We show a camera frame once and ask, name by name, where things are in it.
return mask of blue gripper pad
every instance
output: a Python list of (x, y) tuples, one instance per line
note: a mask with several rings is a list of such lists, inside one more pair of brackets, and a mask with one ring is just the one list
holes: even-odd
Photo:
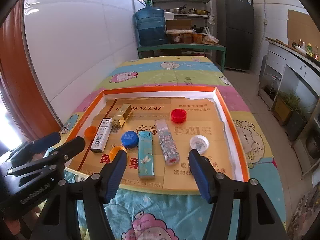
[(192, 172), (193, 177), (197, 183), (198, 189), (200, 191), (200, 195), (207, 202), (210, 201), (210, 190), (209, 190), (209, 181), (205, 174), (205, 171), (201, 167), (201, 156), (199, 155), (197, 150), (191, 150), (189, 152), (189, 166)]
[[(112, 162), (118, 159), (117, 158), (118, 155), (119, 155), (119, 152)], [(124, 174), (124, 170), (126, 167), (127, 167), (127, 153), (122, 150), (120, 159), (116, 163), (116, 166), (114, 167), (112, 174), (107, 183), (107, 193), (104, 197), (106, 200), (106, 203), (109, 203), (109, 201), (116, 196), (118, 187), (120, 185), (120, 181), (122, 179), (122, 176)]]

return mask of cardboard sheet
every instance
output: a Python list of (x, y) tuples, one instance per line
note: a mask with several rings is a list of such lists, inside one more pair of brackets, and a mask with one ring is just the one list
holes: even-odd
[(320, 47), (320, 32), (310, 15), (288, 10), (287, 26), (287, 38), (290, 46), (293, 41), (298, 43), (301, 39), (306, 43), (306, 46), (310, 43), (313, 50), (316, 49), (316, 45)]
[[(127, 188), (147, 188), (168, 191), (197, 191), (195, 180), (188, 166), (189, 141), (194, 135), (201, 134), (209, 140), (209, 149), (204, 154), (216, 171), (225, 173), (233, 179), (229, 160), (229, 148), (224, 133), (224, 123), (220, 120), (215, 104), (208, 99), (189, 100), (186, 98), (123, 98), (110, 99), (106, 106), (93, 119), (92, 125), (99, 126), (103, 118), (112, 118), (116, 111), (126, 103), (132, 106), (132, 112), (122, 128), (113, 127), (103, 154), (90, 151), (91, 142), (86, 141), (82, 153), (74, 158), (69, 168), (91, 175), (100, 172), (110, 162), (109, 152), (121, 145), (121, 135), (129, 130), (136, 133), (150, 131), (153, 135), (153, 156), (155, 178), (140, 180), (138, 177), (138, 149), (127, 150), (128, 164), (121, 180), (121, 186)], [(170, 112), (175, 108), (187, 111), (187, 121), (173, 123)], [(180, 162), (167, 166), (159, 144), (155, 120), (165, 119), (180, 154)]]

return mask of gold lighter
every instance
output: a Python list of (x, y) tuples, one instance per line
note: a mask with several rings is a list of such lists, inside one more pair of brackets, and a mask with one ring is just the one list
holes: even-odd
[(128, 116), (130, 115), (131, 110), (132, 108), (130, 104), (123, 104), (118, 112), (116, 112), (115, 116), (112, 118), (112, 124), (118, 127), (122, 127)]

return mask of black refrigerator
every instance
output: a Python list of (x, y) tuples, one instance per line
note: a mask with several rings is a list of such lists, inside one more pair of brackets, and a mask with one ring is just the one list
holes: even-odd
[(227, 48), (225, 67), (249, 70), (253, 47), (253, 1), (216, 0), (219, 44)]

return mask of white bottle cap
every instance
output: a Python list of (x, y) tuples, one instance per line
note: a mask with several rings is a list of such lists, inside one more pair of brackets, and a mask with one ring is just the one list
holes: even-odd
[(200, 155), (204, 154), (209, 147), (209, 141), (202, 135), (195, 135), (190, 139), (191, 149), (196, 149)]

